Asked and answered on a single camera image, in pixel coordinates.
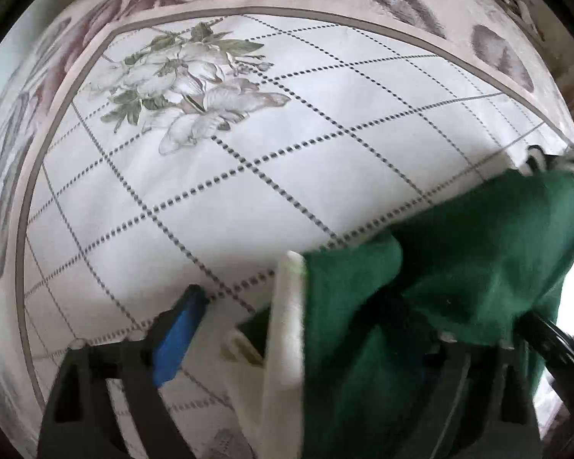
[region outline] flower pattern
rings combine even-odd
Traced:
[[[217,130],[230,131],[255,111],[285,105],[285,94],[264,93],[242,77],[273,66],[263,55],[252,55],[263,45],[225,38],[229,34],[201,22],[188,38],[166,32],[111,64],[89,84],[92,91],[108,92],[115,105],[102,121],[114,124],[115,132],[124,121],[142,131],[165,129],[159,153],[167,155]]]

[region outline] dotted grid line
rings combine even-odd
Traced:
[[[276,29],[276,30],[280,30],[278,27],[275,26],[271,26],[271,24],[267,24],[263,21],[260,21],[259,19],[252,17],[252,16],[245,16],[249,19],[252,19],[254,21],[260,22],[262,24],[264,24],[265,26],[270,27],[271,29]],[[321,48],[320,46],[315,45],[314,43],[307,41],[304,38],[300,38],[300,36],[296,36],[294,34],[292,34],[289,31],[285,32],[286,34],[288,34],[289,36],[291,36],[292,38],[298,39],[298,41],[301,41],[309,46],[312,46],[313,48],[315,48],[316,50],[319,50],[320,52],[328,55],[329,57],[333,58],[334,60],[338,61],[338,63],[345,63],[343,60],[340,60],[338,57],[336,57],[335,55],[332,55],[331,53],[329,53],[326,50],[323,50],[323,48]],[[377,85],[378,87],[380,87],[381,89],[383,89],[384,91],[387,91],[387,93],[391,94],[394,98],[396,98],[397,100],[399,100],[399,102],[401,102],[402,104],[404,104],[406,107],[408,107],[409,109],[413,109],[413,107],[407,102],[405,101],[401,96],[399,96],[398,94],[394,93],[392,90],[390,90],[389,88],[387,88],[386,86],[382,85],[381,83],[379,83],[376,79],[372,79],[370,76],[364,74],[363,72],[359,71],[358,69],[355,69],[355,67],[353,66],[347,66],[349,69],[351,69],[353,72],[356,72],[357,74],[359,74],[360,76],[362,76],[363,78],[366,78],[368,81],[370,81],[372,84]],[[472,162],[470,161],[470,159],[466,156],[465,153],[463,153],[461,151],[461,149],[455,145],[455,143],[453,142],[453,140],[451,140],[445,133],[444,131],[442,131],[440,128],[438,128],[438,126],[436,126],[432,121],[430,121],[429,119],[427,119],[426,116],[424,116],[421,112],[417,112],[418,116],[420,116],[424,121],[427,122],[427,124],[430,125],[430,127],[433,128],[433,130],[435,130],[438,134],[440,134],[440,136],[442,136],[444,138],[444,140],[451,145],[456,151],[457,153],[459,153],[464,160],[468,163],[468,165],[472,165]],[[482,177],[482,175],[480,173],[477,172],[477,174],[479,175],[479,177],[484,181],[484,178]]]
[[[131,31],[131,32],[129,32],[129,33],[124,33],[123,36],[121,36],[121,38],[119,38],[119,39],[114,39],[114,40],[106,47],[106,49],[107,49],[107,50],[111,49],[111,48],[112,48],[113,46],[115,46],[116,44],[118,44],[118,43],[124,41],[124,39],[132,38],[133,35],[135,35],[136,33],[141,32],[141,31],[143,31],[143,30],[145,30],[145,29],[147,29],[147,28],[146,28],[146,27],[142,27],[141,29],[136,29],[136,30],[133,30],[133,31]]]
[[[253,160],[253,164],[255,166],[260,166],[265,162],[268,162],[271,159],[274,158],[278,158],[279,156],[285,156],[288,153],[294,153],[295,151],[301,150],[303,148],[307,148],[309,146],[314,146],[316,143],[323,143],[325,141],[328,141],[330,139],[334,139],[336,137],[339,136],[344,136],[345,133],[349,133],[349,132],[354,132],[354,131],[361,131],[364,128],[367,127],[371,127],[373,125],[378,125],[378,124],[382,124],[384,122],[389,122],[391,120],[394,119],[399,119],[400,117],[405,117],[405,116],[410,116],[412,114],[414,114],[416,111],[425,111],[425,110],[430,110],[430,109],[435,109],[437,107],[443,106],[443,105],[448,105],[450,103],[455,103],[455,102],[466,102],[466,101],[472,101],[472,100],[476,100],[476,99],[481,99],[481,98],[487,98],[490,96],[498,96],[500,94],[503,94],[501,92],[498,93],[489,93],[489,94],[483,94],[481,96],[471,96],[471,97],[464,97],[464,98],[458,98],[458,99],[452,99],[452,100],[443,100],[437,103],[433,103],[430,105],[426,105],[423,107],[418,107],[417,109],[412,109],[412,110],[408,110],[408,111],[403,111],[403,112],[398,112],[396,114],[391,114],[389,116],[386,117],[382,117],[380,119],[374,119],[371,120],[369,122],[365,122],[362,124],[359,124],[355,127],[352,128],[343,128],[340,127],[337,131],[334,131],[332,133],[327,133],[324,134],[323,136],[317,136],[316,138],[311,138],[309,140],[303,140],[302,142],[299,143],[294,143],[293,145],[288,145],[284,148],[280,148],[277,151],[272,151],[260,158],[256,158]],[[135,137],[133,137],[132,139],[130,139],[129,142],[132,142],[133,139],[138,139],[138,137],[141,136],[140,134],[137,134]],[[129,142],[125,142],[122,145],[118,146],[117,148],[115,148],[114,150],[112,150],[109,155],[111,155],[112,153],[117,152],[118,149],[123,148],[125,145],[127,145]],[[219,184],[221,181],[225,181],[226,179],[228,179],[229,177],[235,176],[238,173],[242,173],[244,172],[244,167],[242,165],[237,166],[234,169],[230,169],[229,172],[226,173],[221,173],[219,176],[214,176],[211,179],[207,179],[204,183],[200,183],[197,185],[197,190],[196,188],[190,188],[190,190],[187,191],[183,191],[181,194],[177,194],[174,197],[166,200],[165,202],[162,202],[158,205],[153,206],[153,212],[154,213],[158,213],[164,209],[166,209],[167,207],[171,207],[173,205],[175,205],[175,203],[179,203],[181,202],[183,199],[188,199],[190,196],[195,196],[197,193],[203,191],[206,188],[210,188],[212,187],[214,184]],[[104,235],[102,235],[100,238],[96,239],[95,242],[90,243],[90,245],[86,246],[86,248],[84,249],[83,253],[87,254],[89,251],[93,250],[96,246],[100,245],[100,243],[104,243],[107,242],[108,240],[111,239],[111,237],[116,236],[117,234],[120,234],[122,231],[126,231],[128,229],[130,229],[133,225],[138,224],[141,220],[145,220],[147,218],[147,214],[146,213],[141,213],[138,216],[135,216],[132,219],[129,219],[128,221],[124,221],[120,226],[117,226],[116,228],[111,229],[110,231],[108,231],[107,233],[105,233]],[[82,254],[77,254],[74,257],[72,257],[68,262],[62,264],[59,268],[57,268],[56,270],[54,270],[49,276],[47,276],[46,281],[49,282],[50,280],[52,280],[55,276],[57,276],[58,274],[62,273],[65,269],[67,269],[68,267],[70,267],[71,265],[75,264],[78,260],[80,260],[80,258],[83,257]],[[266,280],[266,278],[264,277],[263,273],[259,273],[251,278],[247,278],[246,280],[243,280],[242,283],[249,283],[251,282],[253,285],[257,284],[257,281],[261,281],[264,282]],[[28,298],[29,295],[31,295],[32,293],[34,293],[38,288],[40,288],[42,285],[44,285],[44,282],[38,282],[36,285],[34,285],[32,288],[30,288],[30,290],[28,290],[24,297]],[[232,290],[235,293],[239,293],[240,291],[240,283],[236,283],[232,286]],[[219,296],[220,298],[223,298],[224,292],[223,291],[219,291],[217,293],[217,296]],[[214,300],[214,296],[213,295],[209,295],[209,299],[210,300]]]
[[[200,388],[202,391],[206,392],[208,395],[210,395],[213,399],[217,400],[217,402],[219,402],[221,405],[227,407],[228,409],[231,409],[232,411],[234,410],[234,408],[231,406],[230,401],[227,399],[223,399],[221,397],[219,397],[216,393],[214,393],[212,390],[208,389],[206,386],[204,386],[204,384],[198,380],[195,376],[193,376],[189,371],[187,371],[184,367],[180,367],[179,371],[181,373],[183,373],[185,376],[187,376],[187,378],[194,383],[194,385],[196,385],[198,388]]]
[[[390,46],[387,46],[386,44],[384,44],[383,42],[379,41],[378,39],[373,38],[372,36],[368,36],[367,34],[363,33],[361,30],[359,29],[354,29],[354,31],[356,31],[357,33],[359,33],[360,35],[362,35],[364,38],[368,38],[369,40],[375,42],[376,44],[381,45],[383,48],[389,50],[392,53],[395,53],[397,55],[397,57],[403,58],[405,59],[411,66],[415,67],[415,69],[420,70],[421,72],[424,73],[424,75],[426,75],[428,78],[432,79],[432,81],[434,81],[436,84],[438,84],[441,88],[443,88],[445,91],[447,91],[448,94],[450,94],[453,98],[457,98],[457,95],[453,93],[453,91],[451,91],[450,89],[448,89],[443,83],[441,83],[440,81],[438,81],[438,79],[434,78],[432,75],[430,75],[430,73],[428,73],[426,70],[422,69],[421,67],[419,67],[418,65],[416,65],[414,62],[412,62],[409,59],[417,59],[419,57],[417,56],[408,56],[408,55],[401,55],[400,53],[398,53],[397,51],[395,51],[393,48],[391,48]],[[499,141],[497,141],[496,137],[493,136],[493,133],[489,130],[489,128],[487,128],[487,126],[485,126],[484,122],[481,121],[481,119],[479,119],[479,117],[472,111],[472,109],[470,109],[470,107],[468,107],[466,104],[462,104],[464,106],[464,108],[473,116],[473,118],[476,119],[476,121],[478,121],[478,123],[482,126],[482,128],[485,130],[485,133],[487,133],[489,135],[489,137],[493,140],[493,142],[499,146],[500,148],[502,147],[502,143],[500,143]]]
[[[118,153],[118,151],[126,148],[126,146],[129,146],[130,144],[132,144],[133,142],[135,142],[136,140],[138,140],[139,138],[141,138],[142,136],[144,136],[145,134],[147,134],[149,131],[142,131],[141,133],[136,134],[135,136],[132,136],[129,140],[124,141],[123,143],[121,143],[121,145],[116,146],[115,148],[113,148],[111,151],[108,152],[108,155],[114,155],[115,153]],[[68,181],[64,186],[62,186],[57,193],[55,194],[56,196],[60,196],[65,190],[67,190],[68,188],[70,188],[75,182],[77,182],[79,179],[81,179],[85,174],[87,174],[89,171],[91,171],[92,169],[98,167],[102,162],[104,162],[103,158],[99,158],[98,160],[93,161],[89,166],[87,166],[85,169],[83,169],[81,172],[79,172],[79,174],[77,174],[76,176],[74,176],[70,181]],[[28,226],[30,224],[32,224],[36,219],[38,219],[38,217],[40,217],[40,215],[49,207],[49,205],[53,202],[52,198],[49,198],[42,207],[40,207],[35,213],[34,215],[28,220]]]
[[[285,200],[287,200],[294,208],[298,209],[302,214],[304,214],[310,221],[312,221],[317,228],[323,231],[323,233],[328,234],[332,240],[336,240],[338,243],[341,243],[342,240],[334,231],[332,231],[328,225],[326,225],[323,221],[321,221],[318,217],[316,217],[312,212],[310,212],[305,206],[303,206],[298,200],[296,200],[291,194],[287,193],[283,188],[276,184],[269,176],[265,173],[261,172],[258,167],[253,167],[253,164],[246,160],[240,153],[234,151],[225,141],[221,140],[217,136],[213,135],[210,137],[217,145],[223,148],[227,153],[229,153],[232,157],[234,157],[238,162],[244,164],[244,166],[249,169],[255,176],[260,178],[264,183],[270,186],[274,191],[276,191],[280,196],[282,196]]]
[[[370,59],[370,60],[360,60],[359,62],[349,62],[349,63],[341,63],[338,65],[325,65],[323,67],[311,67],[310,69],[298,71],[298,72],[291,72],[282,74],[280,76],[276,76],[271,79],[271,81],[278,81],[279,79],[286,79],[286,78],[293,78],[294,76],[302,76],[304,74],[310,74],[313,72],[320,72],[320,71],[327,71],[330,69],[341,69],[344,67],[350,67],[352,65],[364,65],[367,63],[377,63],[377,62],[388,62],[390,60],[403,60],[403,59],[424,59],[424,58],[433,58],[438,57],[437,55],[400,55],[398,57],[384,57],[382,59]],[[258,83],[259,85],[266,84],[269,81],[261,81]]]
[[[304,98],[302,98],[301,96],[299,96],[298,94],[295,94],[294,91],[290,90],[288,87],[280,84],[280,82],[278,81],[273,81],[271,78],[269,78],[267,75],[262,74],[258,71],[252,70],[250,69],[252,72],[254,72],[255,74],[257,74],[258,76],[260,76],[261,78],[265,79],[267,82],[270,82],[272,84],[274,84],[275,86],[278,86],[280,89],[282,89],[283,91],[285,91],[285,93],[290,94],[291,96],[293,96],[295,99],[299,100],[301,103],[303,103],[304,105],[306,105],[309,109],[311,109],[313,112],[315,112],[316,114],[318,114],[319,116],[323,117],[323,119],[325,119],[326,121],[330,122],[332,125],[336,126],[338,128],[338,131],[336,133],[334,133],[336,136],[344,136],[345,134],[352,137],[352,139],[354,139],[355,141],[357,141],[361,146],[363,146],[365,149],[367,149],[370,153],[372,153],[375,157],[377,157],[379,160],[381,160],[389,169],[391,169],[396,175],[398,175],[404,182],[406,182],[414,191],[416,191],[417,193],[419,193],[419,195],[421,197],[423,197],[423,192],[421,191],[421,189],[419,189],[419,187],[417,185],[414,184],[413,181],[411,181],[403,172],[401,172],[401,170],[399,170],[397,167],[395,167],[391,162],[389,162],[389,160],[384,157],[381,153],[379,153],[378,151],[376,151],[374,148],[372,148],[368,143],[366,143],[363,139],[361,139],[359,136],[357,136],[356,134],[353,133],[354,130],[356,130],[359,125],[355,128],[351,128],[351,129],[347,129],[345,128],[342,124],[339,124],[337,121],[335,121],[334,119],[332,119],[331,117],[329,117],[325,112],[320,111],[318,108],[314,107],[310,102],[308,102],[307,100],[305,100]],[[395,116],[387,116],[385,119],[389,120],[390,118],[395,118]],[[380,120],[377,121],[372,121],[372,124],[380,124]],[[302,142],[302,146],[309,146],[309,144],[311,145],[315,145],[316,144],[316,140],[310,140],[309,142]]]
[[[326,27],[340,27],[340,24],[325,24],[323,26],[300,27],[300,29],[291,29],[289,31],[279,30],[276,33],[262,34],[261,36],[255,36],[253,38],[247,38],[247,39],[245,39],[245,41],[253,41],[254,39],[271,38],[272,36],[279,36],[282,34],[286,34],[288,32],[295,33],[298,31],[312,31],[313,29],[325,29]]]
[[[466,79],[466,81],[468,81],[468,82],[475,88],[476,91],[478,91],[479,93],[482,94],[482,90],[481,90],[468,76],[466,76],[466,75],[463,73],[463,71],[461,70],[460,67],[457,67],[454,63],[452,63],[452,62],[450,62],[450,61],[448,61],[448,60],[447,60],[447,63],[448,63],[451,67],[453,67],[453,69],[455,69],[457,72],[459,72],[459,73]],[[491,99],[489,99],[489,100],[487,100],[487,101],[488,101],[488,102],[491,104],[491,106],[496,110],[496,112],[499,113],[499,115],[502,116],[502,119],[504,119],[504,120],[508,123],[508,125],[515,131],[515,133],[517,133],[517,134],[520,136],[520,135],[521,135],[521,131],[519,131],[519,130],[514,126],[514,124],[508,120],[508,118],[507,118],[507,117],[504,115],[504,113],[497,107],[497,105],[494,104]]]
[[[518,143],[519,141],[521,141],[523,138],[529,136],[531,133],[533,133],[534,131],[536,131],[537,129],[539,129],[544,123],[540,123],[539,125],[535,126],[534,128],[532,128],[531,130],[527,131],[527,133],[522,134],[519,138],[513,140],[512,142],[510,142],[508,145],[504,146],[503,148],[500,148],[497,151],[494,151],[492,154],[486,156],[484,159],[482,159],[481,161],[477,162],[475,164],[476,168],[479,168],[481,166],[483,166],[484,164],[486,164],[487,162],[489,162],[492,158],[498,156],[500,153],[503,153],[504,151],[506,151],[508,148],[510,148],[511,146],[513,146],[514,144]],[[433,196],[436,193],[438,193],[439,191],[444,190],[445,188],[449,187],[451,184],[453,184],[456,180],[458,180],[459,178],[471,173],[474,170],[474,167],[472,168],[467,168],[465,170],[463,170],[462,172],[452,176],[450,179],[448,179],[445,182],[442,182],[441,184],[437,185],[435,188],[432,188],[431,190],[427,191],[425,193],[426,196]],[[363,233],[366,233],[366,231],[373,231],[375,229],[379,229],[379,228],[383,228],[385,226],[387,226],[392,220],[396,219],[399,217],[399,215],[411,208],[413,208],[415,205],[420,204],[421,201],[414,199],[411,200],[409,202],[404,202],[403,204],[401,204],[399,207],[396,207],[395,209],[375,218],[372,219],[364,224],[362,224],[361,226],[357,227],[356,229],[354,229],[353,231],[349,231],[347,233],[343,234],[343,239],[345,242],[349,241],[350,239],[356,238],[358,236],[360,236]],[[324,248],[332,248],[332,245],[334,242],[329,242],[327,245],[322,245],[319,248],[320,249],[324,249]],[[266,276],[268,277],[273,277],[274,276],[274,271],[272,270],[268,270],[265,272],[264,274],[264,281],[266,280]],[[246,290],[246,288],[251,287],[251,284],[247,283],[246,280],[243,280],[242,282],[242,288],[240,288],[239,291],[242,290]],[[140,323],[141,326],[144,326],[145,328],[148,328],[151,323],[153,322],[153,320],[147,320],[147,321],[142,321]],[[119,329],[110,333],[107,333],[105,335],[101,335],[99,337],[96,337],[93,340],[90,340],[89,343],[91,345],[96,345],[98,343],[107,343],[107,342],[111,342],[113,340],[115,340],[116,338],[120,337],[120,336],[124,336],[127,333],[129,333],[130,331],[133,331],[137,329],[137,327],[135,326],[130,326],[127,328],[123,328],[123,329]],[[46,355],[37,355],[35,357],[32,357],[32,360],[43,360],[44,358],[47,357],[55,357],[57,355],[62,355],[66,353],[67,349],[59,349],[55,352],[51,352],[50,354],[46,354]]]
[[[82,119],[81,114],[80,114],[79,110],[77,109],[77,106],[74,103],[72,103],[72,107],[75,110],[75,113],[77,114],[79,119]],[[119,179],[119,182],[121,182],[122,186],[128,191],[128,193],[134,199],[134,201],[138,204],[138,206],[144,212],[146,212],[147,216],[151,218],[151,220],[157,225],[157,227],[163,231],[163,233],[168,237],[168,239],[170,239],[170,241],[172,241],[174,243],[174,245],[177,246],[179,248],[179,250],[181,250],[181,252],[183,252],[185,254],[185,256],[191,262],[193,262],[194,265],[196,265],[200,271],[202,271],[207,277],[209,277],[225,293],[227,293],[228,295],[233,297],[233,299],[236,300],[236,302],[240,303],[240,305],[242,305],[244,308],[246,308],[247,310],[251,309],[251,311],[252,311],[253,308],[248,303],[246,303],[244,300],[240,299],[240,297],[237,296],[237,294],[235,294],[231,290],[230,287],[228,287],[224,282],[222,282],[218,278],[218,276],[215,273],[213,273],[213,271],[211,271],[199,258],[197,258],[185,245],[183,245],[183,243],[181,243],[179,241],[179,239],[176,236],[174,236],[174,234],[164,225],[164,223],[158,219],[158,217],[153,213],[153,211],[151,209],[149,209],[147,207],[147,205],[145,205],[144,202],[142,202],[142,200],[140,199],[138,194],[136,194],[136,191],[134,191],[133,188],[127,183],[126,179],[124,179],[124,177],[121,175],[121,173],[117,169],[117,166],[113,163],[113,161],[110,159],[110,157],[104,151],[104,149],[100,146],[98,140],[93,135],[92,131],[89,129],[86,122],[83,122],[83,127],[87,131],[87,134],[91,138],[93,144],[98,149],[99,153],[102,155],[102,157],[104,157],[104,160],[106,161],[106,163],[113,170],[114,175],[117,177],[117,179]],[[199,189],[199,191],[204,191],[205,186],[199,185],[198,189]]]
[[[219,404],[219,400],[215,400],[213,397],[209,397],[197,400],[190,400],[189,402],[185,402],[182,404],[172,404],[166,406],[166,410],[168,412],[176,414],[178,412],[188,411],[189,409],[205,409],[215,406],[217,404]],[[129,416],[131,414],[130,411],[117,411],[115,412],[115,415],[119,417],[124,417]]]
[[[41,278],[44,278],[43,275],[43,270],[40,268],[40,264],[38,263],[38,259],[36,258],[36,254],[34,253],[34,248],[32,248],[32,243],[30,242],[30,239],[28,237],[28,235],[26,234],[26,242],[28,242],[28,247],[30,247],[30,252],[32,252],[32,258],[34,259],[34,263],[36,264],[36,267],[38,268],[38,273],[40,274]],[[55,307],[57,308],[57,311],[60,313],[62,319],[64,320],[64,322],[66,323],[66,326],[68,326],[68,329],[70,330],[70,333],[72,334],[72,336],[74,338],[77,337],[77,335],[75,335],[75,331],[72,329],[72,326],[70,325],[68,319],[66,318],[66,316],[64,315],[62,308],[59,306],[59,304],[57,303],[57,300],[55,299],[55,296],[53,295],[53,292],[51,291],[51,287],[49,287],[49,285],[47,286],[47,291],[49,292],[49,295],[51,296],[51,300],[53,300],[53,304],[55,304]]]
[[[513,146],[514,144],[518,143],[519,141],[521,141],[522,139],[524,139],[525,137],[529,136],[531,133],[533,133],[534,131],[538,130],[542,125],[544,124],[544,122],[534,126],[531,130],[529,130],[527,133],[522,134],[521,136],[519,136],[517,139],[511,141],[510,143],[508,143],[508,145],[504,146],[503,148],[500,148],[497,151],[494,151],[492,154],[486,156],[485,158],[483,158],[481,161],[477,162],[476,164],[474,164],[472,167],[469,167],[465,170],[463,170],[460,173],[457,173],[456,175],[454,175],[452,178],[448,179],[445,182],[442,182],[441,184],[439,184],[438,186],[436,186],[435,188],[432,188],[431,190],[427,191],[425,193],[425,195],[427,197],[432,197],[434,196],[436,193],[438,193],[439,191],[444,190],[445,188],[449,187],[451,184],[453,184],[457,179],[461,178],[462,176],[465,176],[473,171],[475,171],[476,169],[478,169],[479,167],[483,166],[484,164],[486,164],[487,162],[489,162],[492,158],[498,156],[500,153],[503,153],[504,151],[506,151],[508,148],[510,148],[511,146]],[[396,219],[399,217],[399,215],[401,213],[403,213],[404,211],[413,208],[414,206],[418,205],[419,203],[421,203],[419,200],[411,200],[410,202],[404,203],[401,206],[391,210],[390,212],[387,212],[386,214],[376,218],[376,219],[372,219],[372,221],[368,221],[367,223],[359,226],[356,230],[350,231],[350,233],[345,233],[343,235],[343,238],[345,241],[348,241],[351,238],[356,238],[358,236],[360,236],[361,234],[364,234],[366,231],[373,231],[373,230],[377,230],[377,229],[382,229],[385,226],[387,226],[392,220]]]
[[[70,232],[70,235],[72,236],[72,239],[75,241],[75,244],[76,244],[77,248],[79,249],[79,254],[83,254],[83,247],[81,247],[81,243],[79,242],[79,239],[77,238],[77,235],[75,234],[75,231],[72,229],[72,226],[70,225],[70,222],[68,221],[68,219],[66,219],[66,215],[64,214],[64,210],[63,210],[59,200],[55,196],[53,186],[51,185],[51,181],[49,179],[49,174],[47,173],[47,169],[44,166],[44,164],[42,164],[42,168],[43,168],[44,177],[47,180],[47,186],[49,187],[49,191],[51,192],[51,195],[53,196],[53,198],[55,200],[55,205],[57,206],[57,210],[59,211],[60,216],[62,216],[62,220],[64,221],[64,224],[68,228],[68,231]],[[83,261],[85,262],[85,264],[87,265],[89,272],[95,278],[95,280],[98,283],[98,285],[100,286],[100,288],[102,288],[102,291],[113,301],[113,303],[117,306],[117,308],[123,313],[124,316],[126,316],[130,320],[131,323],[137,324],[136,319],[134,319],[134,316],[132,316],[132,314],[124,307],[124,305],[119,300],[117,300],[115,298],[115,296],[111,293],[111,291],[108,289],[108,287],[99,278],[96,271],[93,269],[91,263],[89,262],[89,260],[87,260],[87,257],[85,255],[83,255],[82,258],[83,258]]]
[[[514,104],[514,106],[519,110],[519,112],[522,113],[524,118],[527,119],[527,122],[529,122],[532,126],[536,125],[536,123],[530,119],[530,116],[528,116],[527,113],[523,110],[523,107],[519,102],[517,102],[514,98],[511,97],[508,97],[508,99]],[[544,135],[544,132],[540,131],[540,136],[542,136],[542,139],[545,140],[545,142],[549,143],[548,138]]]
[[[89,339],[86,340],[86,342],[89,345],[99,345],[99,344],[104,344],[104,343],[108,343],[108,342],[114,342],[116,339],[123,339],[123,337],[125,337],[127,334],[131,333],[132,331],[137,331],[137,330],[147,330],[148,328],[151,327],[151,325],[153,324],[153,321],[155,319],[146,319],[145,321],[141,321],[138,324],[133,324],[131,326],[128,326],[126,328],[121,328],[115,331],[112,331],[110,333],[106,333],[104,335],[100,335],[98,337],[95,337],[94,339]],[[55,357],[59,357],[61,355],[65,355],[65,353],[68,351],[68,347],[65,347],[63,349],[58,349],[56,351],[53,352],[48,352],[47,354],[43,354],[43,355],[35,355],[34,357],[32,357],[32,360],[44,360],[46,358],[55,358]]]
[[[149,26],[149,27],[147,27],[147,29],[152,29],[156,33],[161,33],[164,36],[168,36],[170,34],[170,31],[164,31],[163,29],[160,29],[159,27],[155,27],[155,26]]]
[[[111,104],[111,102],[107,101],[106,103],[104,103],[104,105],[101,105],[100,107],[98,107],[96,110],[94,110],[93,112],[89,113],[86,115],[85,120],[89,120],[91,119],[93,116],[95,116],[95,114],[97,114],[99,111],[104,110],[106,107],[108,107]],[[81,125],[81,122],[77,122],[74,126],[72,126],[68,131],[66,131],[62,136],[59,137],[58,140],[55,141],[55,143],[52,143],[49,148],[47,149],[47,153],[49,153],[50,151],[52,151],[57,145],[59,145],[59,143],[61,143],[62,141],[64,141],[64,139],[68,136],[70,136],[72,134],[72,132],[77,129],[79,126]]]
[[[36,324],[34,324],[34,320],[32,319],[32,316],[30,315],[30,311],[28,310],[28,308],[25,305],[23,306],[23,308],[26,312],[26,316],[27,316],[28,320],[30,321],[30,324],[32,325],[32,328],[34,328],[34,332],[36,333],[38,340],[40,341],[40,345],[43,346],[43,349],[44,349],[43,358],[50,358],[52,363],[55,364],[55,367],[57,367],[57,363],[53,360],[52,357],[49,357],[49,349],[44,344],[43,339],[40,338],[40,333],[38,332],[38,328],[36,328]]]

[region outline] green towel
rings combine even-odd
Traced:
[[[357,248],[303,255],[299,457],[381,455],[424,398],[422,356],[439,331],[481,345],[514,343],[537,381],[542,366],[512,330],[530,309],[556,318],[574,261],[573,159],[531,157],[527,177],[508,171]],[[266,360],[277,342],[266,340],[274,308],[240,327]],[[266,376],[264,384],[274,383]]]

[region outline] blue gripper pad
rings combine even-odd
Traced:
[[[192,289],[182,300],[181,313],[153,351],[153,383],[158,388],[176,376],[208,305],[201,288]]]

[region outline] green leaf print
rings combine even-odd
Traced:
[[[212,35],[212,29],[206,22],[200,22],[191,30],[191,41],[198,42]]]
[[[166,100],[166,98],[162,96],[156,96],[155,98],[145,98],[142,100],[142,106],[145,107],[147,110],[162,110],[167,107],[172,107],[175,104],[171,101]]]
[[[151,51],[158,52],[159,50],[164,50],[164,48],[170,48],[176,42],[176,37],[173,34],[157,36],[153,38],[149,44]]]
[[[174,72],[180,65],[181,61],[179,59],[169,59],[161,66],[161,69],[159,69],[156,74],[160,77],[165,76],[166,74]]]
[[[211,36],[206,36],[202,42],[203,44],[214,44],[214,42],[219,41],[220,39],[222,39],[224,36],[227,36],[228,34],[231,34],[231,31],[226,31],[223,33],[214,33]]]
[[[140,116],[141,106],[140,102],[128,103],[128,122],[133,126],[138,126],[138,117]]]
[[[117,96],[111,98],[111,102],[116,103],[117,105],[123,105],[125,103],[129,103],[134,101],[138,98],[138,93],[135,90],[127,90]]]
[[[232,54],[234,57],[254,52],[263,46],[262,43],[245,41],[244,39],[221,39],[213,44],[218,46],[222,51]]]
[[[100,120],[102,122],[107,122],[107,123],[117,121],[117,125],[114,128],[114,132],[117,133],[117,130],[121,126],[121,123],[124,121],[126,116],[127,116],[127,105],[120,105],[119,107],[117,107],[113,111],[102,116],[100,118]]]
[[[132,53],[132,55],[129,55],[128,57],[124,58],[124,64],[134,65],[136,62],[138,62],[140,59],[142,59],[145,55],[146,55],[145,52]]]

